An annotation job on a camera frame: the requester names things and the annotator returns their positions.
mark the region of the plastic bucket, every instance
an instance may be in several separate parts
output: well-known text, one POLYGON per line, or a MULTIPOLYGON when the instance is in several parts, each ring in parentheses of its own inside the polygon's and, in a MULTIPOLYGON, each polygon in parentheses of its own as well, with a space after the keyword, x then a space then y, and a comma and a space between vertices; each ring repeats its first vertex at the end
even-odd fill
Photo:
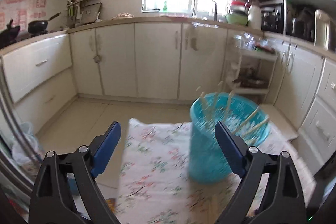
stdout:
MULTIPOLYGON (((213 100, 215 93, 210 93, 205 96, 208 101, 213 100)), ((228 93, 219 94, 216 103, 216 109, 226 107, 228 93)), ((256 108, 256 105, 251 100, 235 95, 231 100, 230 116, 236 121, 244 121, 256 108)), ((202 184, 216 183, 223 180, 232 171, 223 155, 219 144, 215 138, 214 128, 206 129, 199 120, 204 117, 200 99, 197 99, 190 108, 190 117, 192 120, 192 135, 190 144, 190 156, 188 172, 189 176, 202 184)), ((256 125, 266 118, 266 114, 258 110, 257 114, 250 120, 250 125, 256 125)), ((226 124, 229 130, 233 131, 237 124, 226 124)), ((253 139, 250 145, 260 145, 269 134, 269 126, 263 125, 258 130, 251 133, 251 136, 244 137, 253 139)))

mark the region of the pan handle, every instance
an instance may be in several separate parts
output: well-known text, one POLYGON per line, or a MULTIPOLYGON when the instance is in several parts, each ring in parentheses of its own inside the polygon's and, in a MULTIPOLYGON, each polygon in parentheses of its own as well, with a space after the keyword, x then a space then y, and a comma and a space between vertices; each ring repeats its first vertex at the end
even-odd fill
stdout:
POLYGON ((48 21, 53 20, 54 18, 58 17, 61 13, 57 13, 56 15, 53 15, 51 18, 48 19, 48 21))

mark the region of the floral tablecloth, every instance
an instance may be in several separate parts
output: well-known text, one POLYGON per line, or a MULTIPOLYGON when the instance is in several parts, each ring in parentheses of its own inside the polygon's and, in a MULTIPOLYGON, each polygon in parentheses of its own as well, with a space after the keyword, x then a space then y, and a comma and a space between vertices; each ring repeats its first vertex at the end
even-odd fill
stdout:
MULTIPOLYGON (((213 224, 230 201, 240 178, 200 185, 188 178, 191 123, 143 124, 129 121, 116 215, 122 224, 213 224)), ((297 168, 305 201, 315 181, 296 150, 276 128, 259 146, 264 153, 288 151, 297 168)), ((250 212, 259 207, 267 184, 264 174, 250 212)))

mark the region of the white cloth with floral pattern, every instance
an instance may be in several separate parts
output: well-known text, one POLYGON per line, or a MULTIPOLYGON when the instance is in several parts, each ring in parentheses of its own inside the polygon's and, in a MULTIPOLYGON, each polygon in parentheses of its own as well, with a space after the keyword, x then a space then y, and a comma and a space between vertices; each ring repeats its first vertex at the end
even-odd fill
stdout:
MULTIPOLYGON (((213 224, 230 201, 240 178, 200 185, 188 178, 191 123, 143 124, 130 119, 116 215, 121 224, 213 224)), ((305 201, 315 181, 306 164, 272 128, 259 146, 264 153, 288 151, 298 171, 305 201)), ((267 184, 263 175, 250 211, 258 208, 267 184)))

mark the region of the floor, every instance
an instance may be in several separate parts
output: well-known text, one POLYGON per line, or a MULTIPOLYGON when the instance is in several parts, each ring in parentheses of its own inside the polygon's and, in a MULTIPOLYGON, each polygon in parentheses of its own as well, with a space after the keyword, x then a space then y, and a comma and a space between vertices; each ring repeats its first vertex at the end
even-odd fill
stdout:
POLYGON ((121 138, 105 172, 96 179, 101 185, 117 188, 128 121, 136 118, 144 123, 178 123, 190 121, 190 106, 147 104, 78 98, 41 135, 41 145, 57 154, 75 151, 102 135, 113 121, 121 124, 121 138))

